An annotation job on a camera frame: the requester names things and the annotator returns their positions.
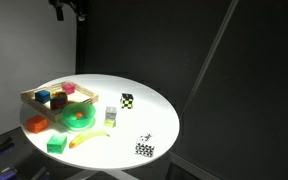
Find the white round table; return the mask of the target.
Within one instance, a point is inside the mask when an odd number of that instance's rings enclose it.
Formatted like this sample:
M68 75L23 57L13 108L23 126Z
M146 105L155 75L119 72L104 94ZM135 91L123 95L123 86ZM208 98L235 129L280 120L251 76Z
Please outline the white round table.
M45 83L52 85L72 81L96 93L95 127L101 129L108 106L117 108L116 126L107 128L109 136L99 136L84 141L77 147L66 148L62 154L47 156L62 164L78 168L79 173L66 180L87 180L98 172L105 172L118 180L152 180L134 177L130 169L144 166L163 156L175 143L179 135L179 118L173 106L153 89L117 76L101 74L72 75ZM134 97L133 108L122 108L123 93ZM155 146L152 157L135 153L137 139L150 134Z

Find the yellow banana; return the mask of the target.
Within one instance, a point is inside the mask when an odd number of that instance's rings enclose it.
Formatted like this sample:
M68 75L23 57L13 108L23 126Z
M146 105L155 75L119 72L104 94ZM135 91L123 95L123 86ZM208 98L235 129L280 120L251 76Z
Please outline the yellow banana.
M69 143L69 148L70 149L75 148L84 141L97 136L109 136L109 134L104 130L82 132L73 138L73 140Z

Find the orange block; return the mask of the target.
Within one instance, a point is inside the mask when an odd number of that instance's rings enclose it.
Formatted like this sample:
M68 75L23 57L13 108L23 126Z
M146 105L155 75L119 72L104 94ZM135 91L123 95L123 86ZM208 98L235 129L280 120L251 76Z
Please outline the orange block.
M48 121L41 115L35 115L27 119L24 126L28 131L37 134L47 128Z

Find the blue cube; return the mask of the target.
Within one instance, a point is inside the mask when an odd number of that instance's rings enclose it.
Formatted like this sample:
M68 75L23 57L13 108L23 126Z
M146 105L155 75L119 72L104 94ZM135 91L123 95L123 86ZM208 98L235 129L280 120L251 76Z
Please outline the blue cube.
M35 100L45 104L50 100L50 92L46 90L41 90L35 93Z

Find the multicoloured picture cube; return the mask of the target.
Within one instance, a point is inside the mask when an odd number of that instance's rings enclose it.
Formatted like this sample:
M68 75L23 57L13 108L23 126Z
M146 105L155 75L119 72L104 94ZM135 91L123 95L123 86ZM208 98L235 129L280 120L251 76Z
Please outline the multicoloured picture cube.
M50 108L52 110L62 109L67 103L67 94L64 91L51 94Z

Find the black and green checkered cube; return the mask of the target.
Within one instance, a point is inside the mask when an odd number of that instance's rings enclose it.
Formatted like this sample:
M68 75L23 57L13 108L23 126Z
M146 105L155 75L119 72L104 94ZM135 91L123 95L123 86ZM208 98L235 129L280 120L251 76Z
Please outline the black and green checkered cube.
M120 99L121 107L132 109L134 97L132 94L123 93Z

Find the pink cube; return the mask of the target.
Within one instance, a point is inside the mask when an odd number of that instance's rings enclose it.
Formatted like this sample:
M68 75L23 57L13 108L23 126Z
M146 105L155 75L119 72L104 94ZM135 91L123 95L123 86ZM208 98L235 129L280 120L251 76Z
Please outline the pink cube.
M64 84L62 90L65 91L67 95L70 95L75 92L75 86L72 84Z

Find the black and white patterned card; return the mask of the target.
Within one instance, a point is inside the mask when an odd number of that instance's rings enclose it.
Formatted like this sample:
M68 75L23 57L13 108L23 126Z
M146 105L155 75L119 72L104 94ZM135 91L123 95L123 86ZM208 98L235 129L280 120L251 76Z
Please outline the black and white patterned card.
M154 154L155 146L150 142L151 135L141 135L135 145L135 153L144 157L152 157Z

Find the green translucent bowl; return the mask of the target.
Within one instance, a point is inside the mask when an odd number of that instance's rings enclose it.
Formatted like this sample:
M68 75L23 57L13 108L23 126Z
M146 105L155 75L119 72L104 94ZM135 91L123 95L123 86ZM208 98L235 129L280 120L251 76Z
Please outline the green translucent bowl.
M77 120L76 113L84 114L82 119ZM88 103L71 103L62 110L62 117L66 125L71 129L83 129L88 126L92 127L95 123L96 109L92 104Z

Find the green block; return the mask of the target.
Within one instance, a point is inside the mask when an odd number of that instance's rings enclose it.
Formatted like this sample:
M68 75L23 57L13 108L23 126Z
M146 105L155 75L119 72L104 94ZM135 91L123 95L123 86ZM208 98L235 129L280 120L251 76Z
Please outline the green block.
M47 142L47 152L62 154L67 144L67 136L63 134L54 134Z

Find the wooden slatted tray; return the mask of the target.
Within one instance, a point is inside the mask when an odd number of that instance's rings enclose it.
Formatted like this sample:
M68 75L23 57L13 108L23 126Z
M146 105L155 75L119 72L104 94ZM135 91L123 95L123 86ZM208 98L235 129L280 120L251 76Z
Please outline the wooden slatted tray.
M37 110L41 115L46 117L48 120L51 120L53 122L57 122L61 119L61 111L62 109L52 110L50 108L50 100L42 104L35 100L35 93L41 90L46 90L50 92L50 99L51 94L54 92L61 92L62 86L64 84L72 84L75 86L75 92L67 95L67 103L73 103L73 102L84 102L88 104L94 104L98 101L98 95L84 87L82 87L79 84L76 84L72 81L64 81L52 85L46 85L42 86L36 89L27 90L21 93L21 100L33 107L35 110Z

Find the small yellow-green block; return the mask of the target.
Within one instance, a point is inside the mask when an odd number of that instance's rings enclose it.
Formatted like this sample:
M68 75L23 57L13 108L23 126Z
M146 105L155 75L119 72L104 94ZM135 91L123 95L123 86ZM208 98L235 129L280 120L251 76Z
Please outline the small yellow-green block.
M116 126L115 120L104 120L104 126L114 128Z

